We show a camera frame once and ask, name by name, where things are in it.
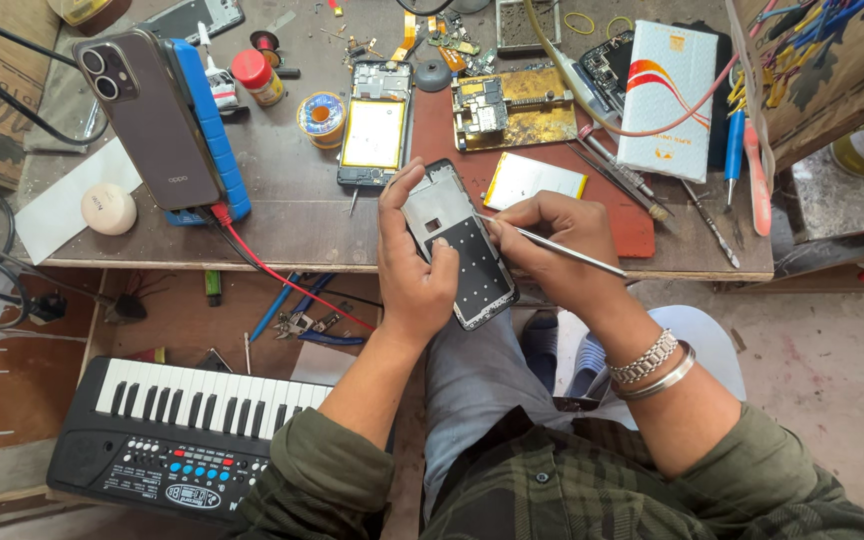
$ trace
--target shirt sleeve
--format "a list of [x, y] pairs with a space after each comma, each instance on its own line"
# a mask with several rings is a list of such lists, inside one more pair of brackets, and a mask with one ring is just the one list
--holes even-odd
[[270, 465], [225, 537], [366, 538], [365, 521], [385, 507], [394, 471], [390, 454], [306, 409], [272, 437]]
[[798, 436], [748, 403], [725, 438], [669, 488], [720, 537], [864, 539], [864, 510], [842, 484], [813, 463]]

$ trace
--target smartphone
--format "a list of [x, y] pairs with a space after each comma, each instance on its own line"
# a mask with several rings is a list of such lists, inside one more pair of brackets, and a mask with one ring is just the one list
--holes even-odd
[[477, 329], [519, 300], [519, 289], [475, 215], [473, 200], [452, 161], [440, 159], [425, 166], [425, 177], [409, 193], [402, 214], [426, 262], [432, 261], [432, 242], [439, 237], [459, 252], [453, 310], [463, 329]]
[[184, 0], [142, 24], [162, 40], [176, 38], [198, 45], [200, 22], [211, 38], [245, 20], [246, 14], [238, 0]]
[[352, 66], [352, 92], [339, 155], [338, 182], [384, 188], [405, 164], [412, 64], [360, 60]]
[[72, 52], [157, 206], [178, 211], [222, 199], [206, 138], [153, 33], [80, 41]]

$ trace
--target wooden workbench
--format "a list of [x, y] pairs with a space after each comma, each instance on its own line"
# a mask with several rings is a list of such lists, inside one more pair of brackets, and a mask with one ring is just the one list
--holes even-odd
[[[128, 21], [120, 23], [148, 19], [173, 3], [174, 0], [135, 1], [125, 15]], [[276, 29], [275, 34], [281, 42], [279, 53], [285, 59], [285, 67], [300, 68], [302, 74], [299, 80], [285, 80], [287, 95], [270, 108], [261, 108], [248, 94], [239, 93], [240, 101], [251, 108], [250, 115], [241, 123], [226, 124], [225, 129], [236, 152], [252, 211], [236, 228], [265, 262], [278, 269], [375, 272], [378, 193], [361, 191], [354, 214], [348, 215], [346, 211], [353, 192], [335, 181], [338, 152], [319, 150], [307, 141], [296, 125], [296, 108], [312, 92], [349, 90], [349, 70], [342, 64], [345, 45], [336, 37], [321, 32], [320, 28], [334, 32], [342, 23], [347, 23], [343, 36], [378, 38], [375, 49], [388, 57], [402, 41], [402, 10], [393, 0], [353, 0], [342, 2], [345, 15], [337, 18], [328, 4], [323, 4], [316, 14], [314, 2], [309, 0], [246, 0], [242, 4], [246, 22], [212, 40], [210, 50], [216, 63], [226, 65], [235, 53], [249, 46], [251, 32], [267, 28], [291, 11], [294, 19]], [[417, 2], [419, 8], [426, 6], [427, 9], [429, 4], [426, 0]], [[579, 58], [583, 52], [606, 40], [606, 25], [616, 16], [672, 23], [690, 22], [695, 14], [705, 12], [710, 14], [710, 19], [705, 21], [709, 26], [728, 31], [723, 6], [716, 4], [700, 11], [696, 9], [696, 2], [677, 4], [618, 0], [591, 5], [579, 0], [561, 0], [562, 14], [582, 11], [596, 23], [590, 35], [562, 26], [562, 49], [572, 58]], [[483, 50], [496, 42], [495, 3], [466, 15], [464, 23]], [[623, 25], [616, 22], [613, 33], [621, 32]], [[62, 30], [59, 45], [63, 45], [64, 39], [67, 42], [68, 33], [67, 28]], [[410, 61], [435, 57], [438, 52], [422, 43]], [[517, 60], [498, 58], [496, 65], [501, 71], [545, 61], [544, 56]], [[53, 75], [50, 73], [46, 83], [46, 95]], [[89, 153], [99, 147], [100, 144], [93, 145]], [[30, 154], [19, 189], [11, 196], [14, 208], [21, 210], [84, 158], [78, 154]], [[438, 156], [428, 155], [426, 159], [434, 161]], [[677, 216], [671, 220], [675, 231], [656, 226], [655, 256], [621, 261], [631, 277], [716, 281], [771, 279], [773, 259], [769, 240], [752, 230], [748, 180], [741, 181], [736, 190], [732, 213], [723, 215], [725, 190], [721, 179], [721, 173], [710, 174], [708, 184], [696, 190], [700, 195], [708, 193], [704, 197], [706, 205], [735, 250], [741, 269], [727, 262], [695, 207], [687, 202], [678, 180], [659, 178], [654, 181], [654, 190], [658, 196], [667, 198], [667, 206]], [[138, 203], [139, 217], [129, 232], [104, 236], [87, 228], [44, 264], [251, 269], [215, 232], [204, 227], [169, 226], [144, 187], [139, 187], [133, 196]], [[0, 240], [3, 236], [4, 225], [0, 223]], [[24, 255], [21, 244], [14, 251], [19, 256]]]

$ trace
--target white round object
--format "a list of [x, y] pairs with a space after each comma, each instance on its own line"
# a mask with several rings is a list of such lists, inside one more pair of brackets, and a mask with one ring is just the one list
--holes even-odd
[[81, 198], [85, 223], [103, 235], [121, 235], [136, 223], [136, 201], [114, 183], [97, 183]]

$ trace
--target camera lens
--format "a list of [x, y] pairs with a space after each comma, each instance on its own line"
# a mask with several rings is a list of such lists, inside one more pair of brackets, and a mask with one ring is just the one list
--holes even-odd
[[115, 53], [108, 53], [108, 65], [115, 69], [122, 69], [122, 58]]
[[115, 85], [112, 79], [105, 75], [95, 78], [95, 90], [99, 91], [99, 95], [108, 101], [119, 97], [119, 87]]
[[95, 51], [85, 51], [81, 55], [81, 62], [85, 69], [93, 75], [98, 75], [106, 70], [106, 61]]

